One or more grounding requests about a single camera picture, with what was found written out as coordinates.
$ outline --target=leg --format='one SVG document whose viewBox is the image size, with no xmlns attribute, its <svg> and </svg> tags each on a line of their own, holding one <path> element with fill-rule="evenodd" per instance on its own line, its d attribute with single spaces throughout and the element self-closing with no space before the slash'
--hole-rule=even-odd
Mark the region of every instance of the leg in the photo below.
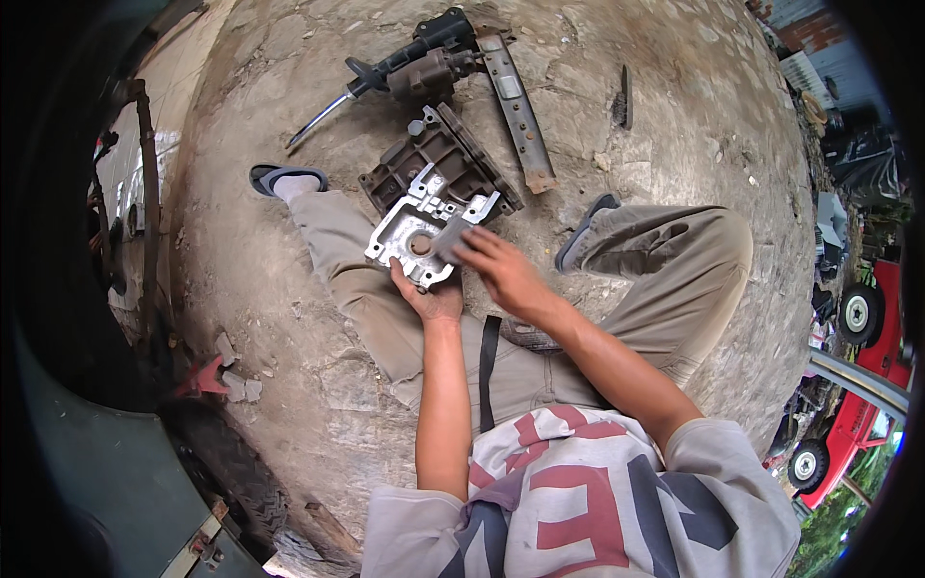
<svg viewBox="0 0 925 578">
<path fill-rule="evenodd" d="M 636 280 L 600 326 L 683 386 L 742 297 L 752 242 L 745 219 L 722 207 L 625 206 L 596 213 L 573 251 L 575 269 Z M 550 360 L 562 376 L 556 400 L 600 403 L 563 357 Z"/>
<path fill-rule="evenodd" d="M 373 360 L 391 382 L 390 393 L 417 413 L 420 405 L 424 331 L 417 313 L 400 295 L 389 273 L 366 262 L 373 232 L 369 219 L 340 191 L 306 192 L 289 202 L 293 219 L 312 255 L 315 272 L 338 309 L 353 321 Z M 473 429 L 478 427 L 478 363 L 483 323 L 462 315 Z M 542 356 L 499 339 L 491 377 L 496 423 L 552 403 Z"/>
</svg>

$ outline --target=concrete floor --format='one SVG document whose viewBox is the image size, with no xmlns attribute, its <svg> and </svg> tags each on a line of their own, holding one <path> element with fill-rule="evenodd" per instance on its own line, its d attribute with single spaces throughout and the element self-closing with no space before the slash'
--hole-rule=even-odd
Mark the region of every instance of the concrete floor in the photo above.
<svg viewBox="0 0 925 578">
<path fill-rule="evenodd" d="M 463 3 L 462 6 L 480 4 Z M 184 335 L 210 351 L 224 329 L 238 371 L 264 381 L 254 404 L 229 404 L 292 497 L 290 521 L 332 560 L 338 551 L 302 506 L 318 498 L 363 540 L 369 492 L 413 486 L 414 416 L 384 393 L 350 323 L 313 276 L 285 206 L 257 198 L 259 161 L 323 168 L 370 216 L 357 176 L 405 131 L 412 112 L 368 93 L 287 156 L 283 142 L 352 76 L 343 59 L 377 61 L 449 4 L 386 0 L 241 0 L 203 70 L 171 190 L 173 302 Z M 686 392 L 709 416 L 735 419 L 759 455 L 798 383 L 812 285 L 812 203 L 795 113 L 776 58 L 733 0 L 499 2 L 560 186 L 533 196 L 484 75 L 457 85 L 462 121 L 523 191 L 526 208 L 493 222 L 549 284 L 592 319 L 628 286 L 557 276 L 552 258 L 603 191 L 625 203 L 723 204 L 755 241 L 745 296 Z M 635 74 L 635 126 L 611 123 L 623 64 Z M 466 276 L 476 315 L 497 310 Z M 264 370 L 273 377 L 267 377 Z"/>
</svg>

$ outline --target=sock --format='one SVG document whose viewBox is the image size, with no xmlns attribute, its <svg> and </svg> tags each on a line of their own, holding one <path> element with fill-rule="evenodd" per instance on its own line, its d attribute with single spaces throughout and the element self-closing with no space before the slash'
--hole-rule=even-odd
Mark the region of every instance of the sock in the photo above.
<svg viewBox="0 0 925 578">
<path fill-rule="evenodd" d="M 318 177 L 312 175 L 299 175 L 298 177 L 280 177 L 273 183 L 273 194 L 291 204 L 295 199 L 304 192 L 318 192 L 321 189 L 321 181 Z"/>
</svg>

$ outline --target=green foliage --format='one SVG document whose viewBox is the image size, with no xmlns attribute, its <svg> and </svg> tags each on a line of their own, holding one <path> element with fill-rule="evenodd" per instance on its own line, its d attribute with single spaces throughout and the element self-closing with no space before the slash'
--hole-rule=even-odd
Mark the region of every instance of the green foliage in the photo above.
<svg viewBox="0 0 925 578">
<path fill-rule="evenodd" d="M 893 462 L 893 456 L 894 448 L 889 441 L 883 446 L 859 451 L 848 466 L 848 474 L 865 494 L 875 498 Z M 857 509 L 845 517 L 849 508 Z M 847 541 L 841 541 L 842 535 L 847 533 L 850 536 L 866 513 L 867 507 L 860 498 L 845 486 L 836 486 L 800 524 L 800 545 L 790 563 L 787 576 L 811 578 L 824 575 L 845 549 Z"/>
</svg>

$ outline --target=black strap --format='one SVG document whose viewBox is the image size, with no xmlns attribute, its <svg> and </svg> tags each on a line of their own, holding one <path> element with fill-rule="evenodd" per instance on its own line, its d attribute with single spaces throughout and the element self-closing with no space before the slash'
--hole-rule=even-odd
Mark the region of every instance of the black strap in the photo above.
<svg viewBox="0 0 925 578">
<path fill-rule="evenodd" d="M 500 327 L 500 317 L 489 315 L 485 318 L 485 328 L 482 329 L 482 353 L 478 365 L 478 410 L 481 414 L 478 429 L 483 434 L 495 427 L 495 416 L 491 413 L 491 397 L 488 395 L 488 380 L 491 379 L 491 372 L 495 370 Z"/>
</svg>

